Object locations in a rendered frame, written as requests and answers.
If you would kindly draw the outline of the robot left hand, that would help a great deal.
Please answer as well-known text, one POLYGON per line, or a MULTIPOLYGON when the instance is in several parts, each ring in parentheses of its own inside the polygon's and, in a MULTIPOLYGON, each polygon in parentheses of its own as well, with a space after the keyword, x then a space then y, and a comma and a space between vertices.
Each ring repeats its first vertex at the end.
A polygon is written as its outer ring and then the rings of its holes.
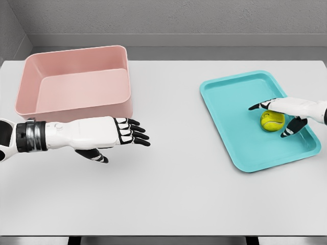
POLYGON ((116 145, 141 144, 150 146, 149 136, 140 123, 130 118, 114 118, 110 116, 77 120, 73 127, 70 146, 79 155, 93 161, 108 163, 107 157, 100 149, 112 148, 116 145))

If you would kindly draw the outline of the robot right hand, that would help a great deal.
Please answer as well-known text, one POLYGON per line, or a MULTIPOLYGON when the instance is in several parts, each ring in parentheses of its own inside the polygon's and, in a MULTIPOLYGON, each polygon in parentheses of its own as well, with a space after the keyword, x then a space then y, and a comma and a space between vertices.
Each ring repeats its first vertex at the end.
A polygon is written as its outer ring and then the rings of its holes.
POLYGON ((308 101, 293 97, 280 97, 255 104, 249 107, 248 110, 263 108, 293 116, 294 118, 288 123, 285 130, 281 133, 281 138, 285 138, 298 133, 307 125, 307 118, 309 116, 308 114, 305 114, 306 102, 308 101))

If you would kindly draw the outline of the yellow tennis ball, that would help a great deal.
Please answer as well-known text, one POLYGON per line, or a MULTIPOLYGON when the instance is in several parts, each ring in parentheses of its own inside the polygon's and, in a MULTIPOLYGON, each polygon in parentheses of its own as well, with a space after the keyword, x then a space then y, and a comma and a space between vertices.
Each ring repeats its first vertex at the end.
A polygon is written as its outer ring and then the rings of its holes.
POLYGON ((276 132, 283 128, 285 116, 282 113, 267 110, 262 113, 260 118, 261 127, 268 132, 276 132))

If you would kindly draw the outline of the blue tray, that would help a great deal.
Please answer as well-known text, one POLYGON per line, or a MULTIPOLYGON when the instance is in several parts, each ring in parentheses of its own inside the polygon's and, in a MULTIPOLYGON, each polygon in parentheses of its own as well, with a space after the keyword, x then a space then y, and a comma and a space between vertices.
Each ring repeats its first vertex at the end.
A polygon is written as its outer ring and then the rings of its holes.
POLYGON ((260 125, 262 109, 249 107, 286 97, 267 71, 259 70, 205 81, 200 93, 234 165, 251 173, 317 155, 321 143, 309 126, 293 136, 267 132, 260 125))

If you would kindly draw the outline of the pink basket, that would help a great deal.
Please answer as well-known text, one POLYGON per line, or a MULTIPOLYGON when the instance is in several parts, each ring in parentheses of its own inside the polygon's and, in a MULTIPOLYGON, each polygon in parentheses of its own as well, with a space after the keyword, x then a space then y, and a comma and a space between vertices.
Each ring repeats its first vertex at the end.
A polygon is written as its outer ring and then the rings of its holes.
POLYGON ((15 111, 24 119, 69 122, 133 114, 127 51, 102 46, 26 58, 15 111))

